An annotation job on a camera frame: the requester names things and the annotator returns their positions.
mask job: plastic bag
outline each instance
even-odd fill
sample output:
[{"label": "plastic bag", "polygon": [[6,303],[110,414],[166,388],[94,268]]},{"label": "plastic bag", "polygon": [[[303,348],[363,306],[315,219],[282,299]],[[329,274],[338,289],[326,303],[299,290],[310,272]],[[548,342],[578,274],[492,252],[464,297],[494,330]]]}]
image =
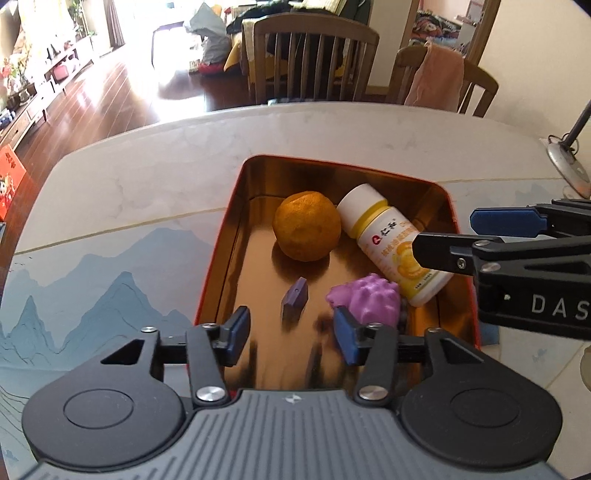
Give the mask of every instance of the plastic bag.
[{"label": "plastic bag", "polygon": [[196,33],[203,37],[226,37],[226,25],[223,20],[205,3],[199,10],[183,23],[188,33]]},{"label": "plastic bag", "polygon": [[230,50],[232,49],[232,42],[225,35],[223,37],[211,36],[203,41],[202,47],[202,63],[205,65],[211,65],[212,63],[226,61],[228,55],[230,55]]}]

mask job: purple spiky toy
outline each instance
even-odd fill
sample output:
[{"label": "purple spiky toy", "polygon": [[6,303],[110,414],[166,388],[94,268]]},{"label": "purple spiky toy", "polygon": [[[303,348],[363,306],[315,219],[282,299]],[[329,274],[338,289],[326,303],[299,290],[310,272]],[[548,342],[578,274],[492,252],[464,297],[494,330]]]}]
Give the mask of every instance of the purple spiky toy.
[{"label": "purple spiky toy", "polygon": [[400,318],[398,284],[375,273],[331,288],[326,301],[333,308],[347,307],[362,325],[378,322],[396,328]]}]

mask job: yellow label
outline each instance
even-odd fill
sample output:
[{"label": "yellow label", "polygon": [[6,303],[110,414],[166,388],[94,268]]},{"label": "yellow label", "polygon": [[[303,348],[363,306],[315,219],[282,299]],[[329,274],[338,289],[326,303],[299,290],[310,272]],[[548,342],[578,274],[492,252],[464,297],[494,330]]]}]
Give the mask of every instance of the yellow label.
[{"label": "yellow label", "polygon": [[402,294],[413,298],[435,276],[413,256],[418,230],[399,211],[390,207],[379,215],[359,237],[361,250],[387,279],[400,285]]}]

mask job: purple crystal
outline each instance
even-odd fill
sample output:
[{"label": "purple crystal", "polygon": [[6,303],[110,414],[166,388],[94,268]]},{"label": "purple crystal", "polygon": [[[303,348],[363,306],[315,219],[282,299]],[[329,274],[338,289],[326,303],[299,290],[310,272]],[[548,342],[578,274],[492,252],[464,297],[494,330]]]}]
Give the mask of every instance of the purple crystal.
[{"label": "purple crystal", "polygon": [[372,322],[396,327],[400,318],[398,284],[372,273],[330,289],[330,306],[347,307],[362,325]]},{"label": "purple crystal", "polygon": [[308,281],[304,277],[298,280],[287,290],[281,300],[281,319],[288,322],[297,322],[301,312],[308,302]]}]

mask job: white marble tabletop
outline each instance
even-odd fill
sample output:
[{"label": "white marble tabletop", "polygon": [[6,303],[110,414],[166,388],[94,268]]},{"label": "white marble tabletop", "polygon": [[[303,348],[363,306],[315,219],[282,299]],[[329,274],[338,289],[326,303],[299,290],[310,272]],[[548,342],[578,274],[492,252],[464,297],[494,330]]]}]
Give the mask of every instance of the white marble tabletop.
[{"label": "white marble tabletop", "polygon": [[[135,130],[64,157],[41,190],[15,258],[75,239],[107,239],[131,226],[222,212],[243,161],[257,154],[436,181],[450,192],[465,232],[476,207],[549,202],[566,186],[538,139],[487,119],[370,103],[234,109]],[[200,227],[210,241],[221,217]],[[7,308],[3,302],[5,332]],[[561,404],[564,427],[551,463],[569,478],[591,471],[585,455],[591,393],[578,373],[582,349],[583,342],[502,329],[494,352]]]}]

